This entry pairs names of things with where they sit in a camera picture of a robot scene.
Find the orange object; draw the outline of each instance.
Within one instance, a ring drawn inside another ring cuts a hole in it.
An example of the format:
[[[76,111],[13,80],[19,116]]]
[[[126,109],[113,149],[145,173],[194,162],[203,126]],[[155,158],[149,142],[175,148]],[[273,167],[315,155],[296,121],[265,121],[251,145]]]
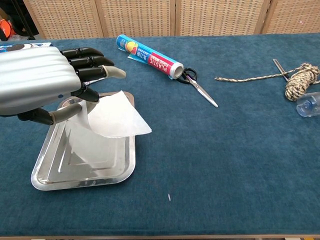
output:
[[[7,39],[9,39],[12,35],[15,34],[15,31],[13,30],[11,23],[5,19],[0,20],[0,30],[4,33]]]

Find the plastic bottle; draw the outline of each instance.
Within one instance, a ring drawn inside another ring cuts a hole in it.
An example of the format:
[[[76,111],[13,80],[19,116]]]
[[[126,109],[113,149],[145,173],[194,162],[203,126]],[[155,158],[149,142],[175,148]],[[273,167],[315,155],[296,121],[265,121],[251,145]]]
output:
[[[296,101],[296,111],[302,117],[320,115],[320,92],[307,93]]]

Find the paper sheet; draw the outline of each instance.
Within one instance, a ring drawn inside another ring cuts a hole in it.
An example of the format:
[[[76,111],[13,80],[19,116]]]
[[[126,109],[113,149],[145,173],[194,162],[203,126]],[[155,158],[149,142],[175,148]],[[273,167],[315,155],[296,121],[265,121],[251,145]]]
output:
[[[69,165],[87,163],[92,169],[111,169],[115,160],[125,160],[119,152],[125,149],[124,137],[104,137],[74,121],[65,125],[65,132],[71,146],[71,154],[78,156],[72,156],[68,160]]]
[[[77,123],[103,137],[130,137],[152,132],[123,91],[100,98],[89,114],[86,102],[80,104],[81,112],[67,120],[66,124],[70,121]]]

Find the tray rim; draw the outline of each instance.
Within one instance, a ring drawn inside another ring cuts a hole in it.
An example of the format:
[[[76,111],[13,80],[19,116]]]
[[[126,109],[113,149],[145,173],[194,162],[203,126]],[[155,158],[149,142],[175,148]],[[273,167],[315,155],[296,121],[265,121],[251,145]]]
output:
[[[104,92],[104,93],[99,93],[99,97],[100,98],[103,98],[103,97],[107,97],[107,96],[112,96],[116,93],[119,93],[120,91],[113,91],[113,92]],[[134,96],[130,93],[130,92],[127,92],[127,91],[123,91],[123,93],[125,94],[125,96],[128,98],[129,102],[132,104],[132,106],[134,107],[135,106],[135,98]],[[80,98],[78,97],[75,97],[75,96],[72,96],[72,97],[68,97],[66,98],[65,100],[63,100],[59,106],[57,107],[57,109],[60,109],[62,107],[64,107],[64,105],[69,102],[70,100],[80,100]],[[136,141],[135,141],[135,136],[128,136],[128,137],[125,137],[125,142],[128,142],[129,146],[128,146],[128,149],[129,149],[129,167],[127,168],[127,170],[122,173],[121,176],[118,176],[116,178],[101,178],[101,179],[104,179],[106,182],[105,183],[98,183],[96,184],[96,179],[91,179],[91,180],[88,180],[87,182],[89,182],[88,184],[86,185],[79,185],[79,186],[71,186],[71,187],[57,187],[57,186],[60,186],[60,185],[64,185],[63,183],[65,182],[56,182],[56,183],[51,183],[51,182],[48,182],[47,184],[43,183],[43,182],[40,182],[38,180],[38,172],[39,172],[39,169],[40,169],[40,166],[43,162],[43,158],[47,152],[47,149],[48,149],[48,146],[49,146],[49,143],[54,135],[54,131],[56,129],[57,125],[54,124],[54,125],[51,125],[49,127],[49,130],[45,136],[45,139],[43,141],[43,145],[41,147],[41,150],[39,152],[39,155],[38,155],[38,158],[36,160],[36,163],[34,165],[34,168],[32,170],[32,173],[31,173],[31,183],[32,185],[38,189],[38,190],[41,190],[41,191],[55,191],[55,190],[62,190],[62,189],[74,189],[74,188],[84,188],[84,187],[93,187],[93,186],[103,186],[103,185],[111,185],[111,184],[117,184],[117,183],[120,183],[120,182],[123,182],[124,180],[126,180],[127,178],[129,178],[131,176],[131,174],[134,172],[135,170],[135,167],[136,167]],[[70,183],[78,183],[79,181],[70,181]]]

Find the black scissor handle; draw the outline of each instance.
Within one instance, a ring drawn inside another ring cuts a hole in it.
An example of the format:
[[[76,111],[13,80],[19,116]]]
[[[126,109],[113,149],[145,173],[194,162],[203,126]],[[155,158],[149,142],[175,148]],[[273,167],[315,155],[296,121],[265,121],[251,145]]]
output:
[[[182,84],[190,84],[190,80],[187,78],[187,76],[189,76],[195,81],[197,80],[197,77],[198,77],[196,70],[188,67],[183,70],[181,77],[179,77],[177,81]]]
[[[197,81],[198,75],[196,70],[194,70],[193,68],[185,68],[183,73],[185,73],[186,75],[188,75],[190,78],[192,78],[193,80]]]

